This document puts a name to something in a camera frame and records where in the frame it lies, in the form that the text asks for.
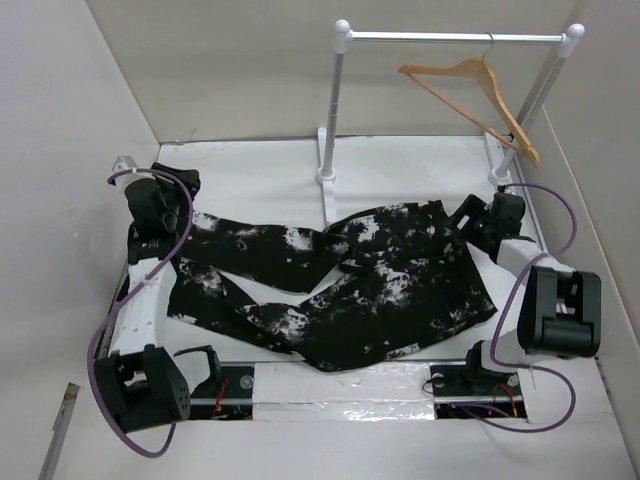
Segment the black white patterned trousers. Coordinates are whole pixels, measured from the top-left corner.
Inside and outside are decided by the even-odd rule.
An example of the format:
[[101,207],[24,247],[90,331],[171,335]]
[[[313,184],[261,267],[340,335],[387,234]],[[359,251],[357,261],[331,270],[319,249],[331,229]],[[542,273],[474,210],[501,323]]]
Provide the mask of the black white patterned trousers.
[[466,243],[430,200],[322,231],[193,212],[168,314],[338,372],[413,354],[495,311]]

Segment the wooden clothes hanger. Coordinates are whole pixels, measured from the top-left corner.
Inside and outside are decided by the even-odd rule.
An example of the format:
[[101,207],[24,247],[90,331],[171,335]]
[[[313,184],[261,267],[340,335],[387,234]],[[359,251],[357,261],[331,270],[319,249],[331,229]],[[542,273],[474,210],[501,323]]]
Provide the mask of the wooden clothes hanger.
[[[487,133],[500,146],[507,147],[515,154],[523,156],[534,167],[541,165],[541,155],[525,132],[524,126],[516,119],[506,102],[495,68],[487,61],[486,54],[495,48],[496,37],[492,32],[484,32],[489,40],[485,54],[455,57],[453,60],[436,58],[404,62],[398,65],[397,73],[414,82],[465,120],[473,124],[481,133]],[[452,81],[454,85],[464,83],[481,98],[483,103],[506,128],[502,133],[486,115],[477,116],[464,104],[444,93],[443,86]]]

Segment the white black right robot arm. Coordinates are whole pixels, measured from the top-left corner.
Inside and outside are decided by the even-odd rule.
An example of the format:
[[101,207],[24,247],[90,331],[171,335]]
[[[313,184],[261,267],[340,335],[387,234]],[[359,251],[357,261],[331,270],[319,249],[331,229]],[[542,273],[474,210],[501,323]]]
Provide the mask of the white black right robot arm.
[[515,289],[525,287],[516,328],[497,328],[467,353],[462,381],[476,394],[494,387],[498,373],[549,358],[592,358],[600,348],[600,277],[561,263],[521,235],[525,213],[522,197],[499,191],[490,203],[468,195],[450,217],[467,243],[516,276]]

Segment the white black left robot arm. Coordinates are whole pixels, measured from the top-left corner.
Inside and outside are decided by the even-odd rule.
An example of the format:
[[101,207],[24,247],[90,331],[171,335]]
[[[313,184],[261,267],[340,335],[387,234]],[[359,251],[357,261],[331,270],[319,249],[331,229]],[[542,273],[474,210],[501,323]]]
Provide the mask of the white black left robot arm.
[[132,216],[126,292],[108,322],[108,350],[90,371],[108,418],[131,433],[188,419],[193,391],[216,394],[223,373],[202,352],[173,355],[165,347],[170,297],[199,189],[197,173],[154,165],[124,170],[110,181],[123,185]]

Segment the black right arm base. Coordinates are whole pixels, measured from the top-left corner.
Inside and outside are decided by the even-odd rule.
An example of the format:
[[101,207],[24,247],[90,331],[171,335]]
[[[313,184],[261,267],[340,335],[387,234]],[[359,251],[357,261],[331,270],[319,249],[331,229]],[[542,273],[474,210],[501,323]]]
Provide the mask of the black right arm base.
[[481,353],[481,342],[477,342],[464,360],[429,364],[422,391],[434,401],[437,419],[527,417],[518,374],[485,369]]

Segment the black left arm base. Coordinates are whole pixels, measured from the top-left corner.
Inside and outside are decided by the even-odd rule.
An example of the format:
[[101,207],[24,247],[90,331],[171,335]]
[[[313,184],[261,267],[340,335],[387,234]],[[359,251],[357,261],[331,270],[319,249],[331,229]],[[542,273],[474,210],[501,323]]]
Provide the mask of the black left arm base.
[[173,360],[188,385],[190,420],[253,418],[254,363],[221,362],[210,345],[179,350]]

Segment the silver tape strip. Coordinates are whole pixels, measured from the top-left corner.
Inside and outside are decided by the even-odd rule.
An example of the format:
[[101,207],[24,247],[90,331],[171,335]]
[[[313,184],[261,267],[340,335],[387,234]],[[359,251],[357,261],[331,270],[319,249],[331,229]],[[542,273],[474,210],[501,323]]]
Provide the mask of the silver tape strip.
[[256,421],[431,421],[434,400],[423,362],[379,363],[323,373],[301,362],[255,366],[252,416]]

